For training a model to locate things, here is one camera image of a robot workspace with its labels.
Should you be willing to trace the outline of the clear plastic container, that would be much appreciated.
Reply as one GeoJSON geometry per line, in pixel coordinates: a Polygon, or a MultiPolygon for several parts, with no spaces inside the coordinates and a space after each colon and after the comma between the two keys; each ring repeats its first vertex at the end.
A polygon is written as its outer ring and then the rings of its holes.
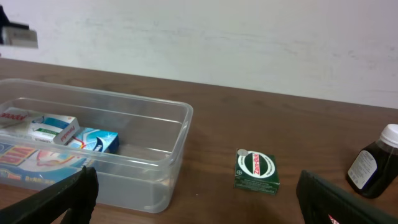
{"type": "MultiPolygon", "coordinates": [[[[115,153],[80,150],[44,143],[22,133],[1,133],[1,143],[69,153],[94,160],[99,203],[159,213],[172,198],[182,163],[193,108],[177,101],[23,79],[1,81],[1,116],[9,108],[23,116],[35,112],[73,116],[81,128],[119,135],[115,153]]],[[[1,177],[1,183],[43,190],[51,185],[1,177]]]]}

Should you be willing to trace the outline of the dark bottle white cap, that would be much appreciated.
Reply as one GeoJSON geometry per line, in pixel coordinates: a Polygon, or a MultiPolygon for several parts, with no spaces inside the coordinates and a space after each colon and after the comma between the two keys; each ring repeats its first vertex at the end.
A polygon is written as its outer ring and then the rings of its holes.
{"type": "Polygon", "coordinates": [[[377,141],[360,150],[346,173],[346,180],[361,196],[377,198],[396,177],[397,125],[388,124],[377,141]]]}

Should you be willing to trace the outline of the blue fever patch box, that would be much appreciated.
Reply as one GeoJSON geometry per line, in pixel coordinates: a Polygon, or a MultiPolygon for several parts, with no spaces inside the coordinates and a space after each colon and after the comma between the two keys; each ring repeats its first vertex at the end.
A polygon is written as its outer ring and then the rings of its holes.
{"type": "MultiPolygon", "coordinates": [[[[81,128],[67,146],[115,153],[119,147],[119,135],[111,131],[81,128]]],[[[51,185],[93,163],[92,159],[69,153],[1,143],[1,177],[6,179],[51,185]]]]}

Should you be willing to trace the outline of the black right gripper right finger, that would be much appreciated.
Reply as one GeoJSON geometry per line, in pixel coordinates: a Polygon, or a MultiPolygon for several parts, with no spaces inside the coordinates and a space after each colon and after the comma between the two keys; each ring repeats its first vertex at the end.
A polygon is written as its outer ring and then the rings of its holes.
{"type": "Polygon", "coordinates": [[[397,224],[396,217],[307,170],[301,171],[296,195],[306,224],[397,224]]]}

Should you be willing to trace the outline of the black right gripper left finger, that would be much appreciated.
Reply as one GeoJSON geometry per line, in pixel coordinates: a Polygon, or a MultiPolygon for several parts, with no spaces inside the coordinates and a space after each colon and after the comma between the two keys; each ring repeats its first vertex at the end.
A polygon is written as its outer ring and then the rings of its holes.
{"type": "Polygon", "coordinates": [[[1,210],[1,223],[89,223],[96,205],[99,183],[93,167],[81,171],[1,210]]]}

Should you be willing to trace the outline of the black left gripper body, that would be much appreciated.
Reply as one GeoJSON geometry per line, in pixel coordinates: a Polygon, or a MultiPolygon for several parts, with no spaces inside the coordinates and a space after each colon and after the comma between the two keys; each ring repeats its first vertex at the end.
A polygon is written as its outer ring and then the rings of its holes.
{"type": "Polygon", "coordinates": [[[29,26],[27,24],[20,24],[20,23],[11,22],[8,19],[8,17],[6,16],[6,13],[4,12],[4,8],[2,6],[0,6],[1,45],[5,44],[5,40],[2,37],[2,34],[3,34],[2,30],[3,30],[4,27],[12,27],[12,28],[29,30],[29,26]]]}

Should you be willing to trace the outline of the white Panadol caplets box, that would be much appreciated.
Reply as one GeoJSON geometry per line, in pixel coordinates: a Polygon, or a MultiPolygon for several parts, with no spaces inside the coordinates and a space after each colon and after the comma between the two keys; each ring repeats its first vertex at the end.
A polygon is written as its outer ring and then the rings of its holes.
{"type": "Polygon", "coordinates": [[[66,145],[79,129],[73,116],[42,114],[29,122],[27,134],[36,141],[66,145]]]}

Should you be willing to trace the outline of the green Zam-Buk box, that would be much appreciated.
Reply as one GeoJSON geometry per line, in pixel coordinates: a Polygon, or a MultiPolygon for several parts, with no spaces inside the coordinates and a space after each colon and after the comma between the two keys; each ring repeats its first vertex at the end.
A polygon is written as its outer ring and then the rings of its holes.
{"type": "Polygon", "coordinates": [[[238,149],[234,170],[234,187],[275,195],[280,181],[274,155],[238,149]]]}

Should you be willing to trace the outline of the red medicine box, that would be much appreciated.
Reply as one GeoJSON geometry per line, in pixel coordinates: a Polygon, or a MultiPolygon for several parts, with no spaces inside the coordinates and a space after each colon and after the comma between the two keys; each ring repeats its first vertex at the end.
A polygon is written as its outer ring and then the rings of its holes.
{"type": "Polygon", "coordinates": [[[332,224],[340,224],[337,220],[335,220],[331,215],[328,216],[332,224]]]}

